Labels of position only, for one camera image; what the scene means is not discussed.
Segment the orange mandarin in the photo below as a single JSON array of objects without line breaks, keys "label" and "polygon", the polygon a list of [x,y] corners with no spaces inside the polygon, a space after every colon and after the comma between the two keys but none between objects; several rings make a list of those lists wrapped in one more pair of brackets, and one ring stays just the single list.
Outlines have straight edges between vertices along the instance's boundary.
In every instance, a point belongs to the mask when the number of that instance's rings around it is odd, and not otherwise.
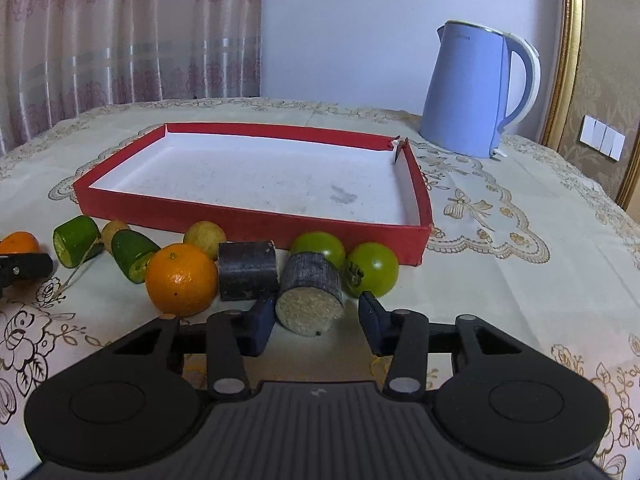
[{"label": "orange mandarin", "polygon": [[1,255],[38,254],[38,252],[40,252],[40,244],[29,232],[13,232],[0,242]]},{"label": "orange mandarin", "polygon": [[216,298],[218,268],[200,248],[171,244],[151,258],[145,288],[157,310],[190,318],[208,309]]}]

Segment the green cucumber piece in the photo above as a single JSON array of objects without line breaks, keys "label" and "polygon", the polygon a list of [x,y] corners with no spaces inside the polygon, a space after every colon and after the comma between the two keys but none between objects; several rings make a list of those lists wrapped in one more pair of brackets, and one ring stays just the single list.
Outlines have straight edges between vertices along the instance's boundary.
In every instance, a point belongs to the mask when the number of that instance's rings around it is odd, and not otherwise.
[{"label": "green cucumber piece", "polygon": [[160,250],[160,246],[149,237],[133,230],[116,232],[111,248],[119,269],[134,284],[145,281],[146,268],[151,258]]},{"label": "green cucumber piece", "polygon": [[96,222],[83,214],[57,226],[52,233],[52,243],[58,261],[67,269],[78,268],[104,249]]}]

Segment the dark sugarcane piece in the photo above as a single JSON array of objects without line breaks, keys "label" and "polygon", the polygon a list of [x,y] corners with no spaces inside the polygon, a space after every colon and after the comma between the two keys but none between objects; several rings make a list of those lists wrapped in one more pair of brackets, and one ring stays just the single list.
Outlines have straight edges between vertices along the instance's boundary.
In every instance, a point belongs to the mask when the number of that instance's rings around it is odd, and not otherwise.
[{"label": "dark sugarcane piece", "polygon": [[254,300],[277,295],[276,248],[270,240],[220,244],[218,271],[222,301]]},{"label": "dark sugarcane piece", "polygon": [[317,337],[344,313],[337,267],[320,252],[289,256],[280,276],[276,303],[280,323],[297,335]]}]

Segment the green tomato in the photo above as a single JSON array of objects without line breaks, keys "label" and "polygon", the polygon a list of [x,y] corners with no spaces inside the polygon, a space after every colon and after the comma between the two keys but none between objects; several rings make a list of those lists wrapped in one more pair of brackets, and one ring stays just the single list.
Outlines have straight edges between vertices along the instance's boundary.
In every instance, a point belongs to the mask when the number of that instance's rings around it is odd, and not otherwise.
[{"label": "green tomato", "polygon": [[363,292],[382,297],[395,287],[398,275],[395,253],[375,242],[355,247],[346,257],[342,271],[343,285],[352,297],[359,297]]},{"label": "green tomato", "polygon": [[291,255],[301,254],[302,252],[322,254],[337,270],[341,270],[346,259],[346,252],[342,242],[336,236],[322,231],[307,232],[299,235],[288,251]]}]

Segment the yellow-brown longan fruit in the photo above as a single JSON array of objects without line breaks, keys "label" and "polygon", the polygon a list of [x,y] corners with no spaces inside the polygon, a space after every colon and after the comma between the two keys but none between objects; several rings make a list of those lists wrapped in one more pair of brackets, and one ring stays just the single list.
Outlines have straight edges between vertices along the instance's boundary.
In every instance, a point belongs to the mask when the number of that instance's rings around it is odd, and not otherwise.
[{"label": "yellow-brown longan fruit", "polygon": [[111,254],[113,252],[112,249],[112,240],[116,233],[120,231],[129,230],[130,226],[126,222],[122,222],[119,220],[112,220],[107,222],[107,224],[102,228],[101,231],[101,240],[104,245],[104,248]]},{"label": "yellow-brown longan fruit", "polygon": [[205,252],[212,260],[219,256],[219,246],[227,241],[227,235],[218,224],[210,221],[195,222],[183,235],[183,243]]}]

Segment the red cardboard tray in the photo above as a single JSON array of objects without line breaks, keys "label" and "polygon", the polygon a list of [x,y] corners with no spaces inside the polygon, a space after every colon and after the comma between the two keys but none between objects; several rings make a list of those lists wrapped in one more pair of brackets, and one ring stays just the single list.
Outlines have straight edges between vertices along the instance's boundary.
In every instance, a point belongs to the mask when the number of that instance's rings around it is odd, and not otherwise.
[{"label": "red cardboard tray", "polygon": [[407,140],[250,122],[168,122],[108,156],[73,185],[88,216],[186,232],[200,220],[230,240],[286,249],[322,231],[420,266],[430,196]]}]

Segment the floral pink curtain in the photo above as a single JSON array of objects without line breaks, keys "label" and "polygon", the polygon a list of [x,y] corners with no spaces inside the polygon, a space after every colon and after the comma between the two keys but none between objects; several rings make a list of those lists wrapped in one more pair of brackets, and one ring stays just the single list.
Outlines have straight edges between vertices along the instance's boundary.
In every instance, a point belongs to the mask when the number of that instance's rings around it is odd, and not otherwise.
[{"label": "floral pink curtain", "polygon": [[1,148],[110,105],[257,96],[262,0],[1,0]]}]

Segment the blue electric kettle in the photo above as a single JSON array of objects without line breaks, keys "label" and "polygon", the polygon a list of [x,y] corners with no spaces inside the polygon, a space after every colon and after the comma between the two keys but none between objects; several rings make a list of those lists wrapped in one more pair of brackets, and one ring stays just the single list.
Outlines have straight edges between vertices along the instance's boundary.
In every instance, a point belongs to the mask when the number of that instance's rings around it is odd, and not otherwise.
[{"label": "blue electric kettle", "polygon": [[[524,38],[450,20],[437,29],[439,50],[424,103],[420,136],[444,150],[491,158],[506,128],[533,108],[541,83],[539,54]],[[511,56],[525,68],[521,101],[508,112]]]}]

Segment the white wall switch panel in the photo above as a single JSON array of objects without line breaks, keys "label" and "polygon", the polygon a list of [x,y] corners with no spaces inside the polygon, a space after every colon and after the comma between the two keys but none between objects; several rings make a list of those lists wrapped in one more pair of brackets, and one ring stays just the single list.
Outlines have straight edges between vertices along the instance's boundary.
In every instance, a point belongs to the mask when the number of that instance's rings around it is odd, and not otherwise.
[{"label": "white wall switch panel", "polygon": [[582,120],[579,141],[600,154],[619,162],[622,158],[626,136],[596,118],[585,116]]}]

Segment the gold wall moulding frame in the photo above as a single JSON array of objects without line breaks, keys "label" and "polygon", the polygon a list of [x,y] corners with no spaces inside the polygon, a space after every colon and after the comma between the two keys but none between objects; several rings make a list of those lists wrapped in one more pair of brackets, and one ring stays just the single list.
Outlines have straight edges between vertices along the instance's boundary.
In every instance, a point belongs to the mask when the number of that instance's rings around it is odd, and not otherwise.
[{"label": "gold wall moulding frame", "polygon": [[[639,0],[559,0],[540,143],[639,217]],[[625,136],[620,160],[578,141],[591,116]]]}]

